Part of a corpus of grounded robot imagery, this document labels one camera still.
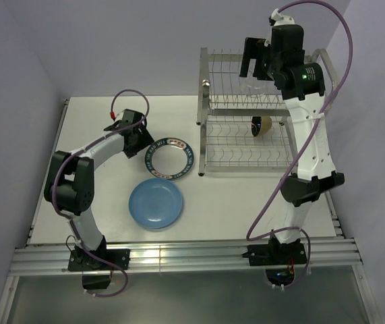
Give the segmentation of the green rimmed white plate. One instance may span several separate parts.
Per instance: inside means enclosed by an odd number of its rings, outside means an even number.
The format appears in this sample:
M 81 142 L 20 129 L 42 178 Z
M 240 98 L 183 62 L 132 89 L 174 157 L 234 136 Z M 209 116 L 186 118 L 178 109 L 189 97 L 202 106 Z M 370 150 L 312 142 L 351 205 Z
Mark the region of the green rimmed white plate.
M 146 169 L 153 176 L 172 181 L 184 178 L 194 161 L 192 148 L 179 138 L 161 138 L 151 144 L 144 155 Z

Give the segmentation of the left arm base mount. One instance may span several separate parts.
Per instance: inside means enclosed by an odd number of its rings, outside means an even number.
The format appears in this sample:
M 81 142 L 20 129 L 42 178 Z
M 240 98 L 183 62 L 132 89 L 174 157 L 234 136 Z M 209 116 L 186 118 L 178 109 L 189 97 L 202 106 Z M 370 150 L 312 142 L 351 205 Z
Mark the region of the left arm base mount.
M 130 249 L 114 249 L 96 252 L 100 259 L 109 264 L 98 261 L 85 253 L 77 246 L 71 251 L 67 270 L 73 273 L 82 273 L 82 287 L 90 291 L 105 290 L 111 283 L 114 270 L 117 267 L 127 270 L 130 260 Z

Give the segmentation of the blue plate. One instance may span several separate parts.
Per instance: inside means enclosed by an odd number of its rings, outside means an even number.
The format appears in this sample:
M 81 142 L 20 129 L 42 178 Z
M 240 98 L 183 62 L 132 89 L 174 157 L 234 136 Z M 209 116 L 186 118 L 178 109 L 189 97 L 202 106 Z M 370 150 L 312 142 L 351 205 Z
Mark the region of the blue plate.
M 159 230 L 172 225 L 180 217 L 183 195 L 171 181 L 152 178 L 132 190 L 128 208 L 136 223 L 146 229 Z

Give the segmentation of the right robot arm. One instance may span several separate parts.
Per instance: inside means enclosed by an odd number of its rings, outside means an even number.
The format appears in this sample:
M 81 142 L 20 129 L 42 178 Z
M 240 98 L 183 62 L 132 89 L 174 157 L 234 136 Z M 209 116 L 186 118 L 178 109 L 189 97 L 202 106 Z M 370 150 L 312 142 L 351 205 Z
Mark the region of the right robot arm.
M 297 145 L 297 154 L 270 196 L 281 194 L 285 200 L 280 226 L 274 230 L 277 241 L 268 247 L 275 263 L 290 257 L 289 244 L 300 239 L 312 203 L 345 182 L 328 145 L 324 111 L 329 97 L 324 74 L 318 63 L 305 61 L 303 37 L 298 24 L 275 24 L 267 38 L 247 37 L 239 72 L 240 77 L 247 77 L 254 60 L 254 78 L 274 83 L 291 117 Z

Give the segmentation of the stainless steel dish rack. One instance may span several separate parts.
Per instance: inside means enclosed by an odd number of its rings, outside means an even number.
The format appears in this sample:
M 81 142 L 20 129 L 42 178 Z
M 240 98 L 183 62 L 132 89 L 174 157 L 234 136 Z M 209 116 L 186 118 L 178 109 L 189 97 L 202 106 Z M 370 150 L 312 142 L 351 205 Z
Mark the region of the stainless steel dish rack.
M 291 117 L 279 91 L 260 97 L 241 93 L 241 53 L 200 50 L 198 174 L 210 172 L 284 172 L 297 154 Z M 270 116 L 271 130 L 251 133 L 254 116 Z

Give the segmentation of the black bowl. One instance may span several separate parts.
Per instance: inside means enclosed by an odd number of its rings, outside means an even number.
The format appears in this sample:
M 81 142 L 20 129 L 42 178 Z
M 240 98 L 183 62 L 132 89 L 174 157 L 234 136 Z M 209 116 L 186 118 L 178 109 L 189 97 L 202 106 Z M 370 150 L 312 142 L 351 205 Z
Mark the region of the black bowl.
M 270 116 L 254 116 L 251 120 L 251 133 L 253 137 L 263 136 L 272 128 Z

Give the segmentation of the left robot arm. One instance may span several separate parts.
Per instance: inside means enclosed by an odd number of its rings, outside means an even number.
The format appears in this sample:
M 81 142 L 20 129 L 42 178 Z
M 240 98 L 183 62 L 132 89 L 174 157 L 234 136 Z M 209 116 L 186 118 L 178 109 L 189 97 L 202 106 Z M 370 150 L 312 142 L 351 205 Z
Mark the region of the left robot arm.
M 92 213 L 95 171 L 111 157 L 124 153 L 130 159 L 154 142 L 146 129 L 145 115 L 126 109 L 122 118 L 104 129 L 100 138 L 74 151 L 56 151 L 51 157 L 44 198 L 65 218 L 84 262 L 101 269 L 108 253 L 100 248 L 104 236 Z

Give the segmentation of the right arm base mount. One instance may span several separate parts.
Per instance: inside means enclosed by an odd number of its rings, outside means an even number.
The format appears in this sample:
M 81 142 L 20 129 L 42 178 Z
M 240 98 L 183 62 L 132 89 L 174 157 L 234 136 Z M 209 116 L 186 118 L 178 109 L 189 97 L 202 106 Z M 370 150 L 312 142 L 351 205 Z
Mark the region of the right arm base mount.
M 265 267 L 270 285 L 280 289 L 295 281 L 295 265 L 307 264 L 307 253 L 300 240 L 280 244 L 271 239 L 267 244 L 248 245 L 241 256 L 248 260 L 250 267 Z

